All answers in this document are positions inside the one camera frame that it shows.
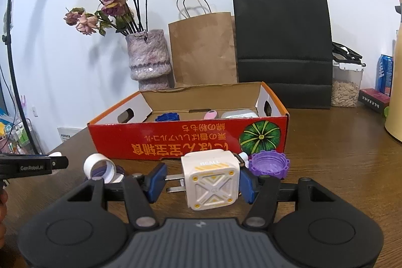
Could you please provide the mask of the person left hand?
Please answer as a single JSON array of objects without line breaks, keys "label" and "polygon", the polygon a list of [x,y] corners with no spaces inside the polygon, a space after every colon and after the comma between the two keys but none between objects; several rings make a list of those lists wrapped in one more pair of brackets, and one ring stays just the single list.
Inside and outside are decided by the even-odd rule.
[{"label": "person left hand", "polygon": [[4,247],[5,236],[6,236],[6,226],[4,225],[4,220],[6,218],[8,194],[4,189],[1,189],[0,194],[0,248]]}]

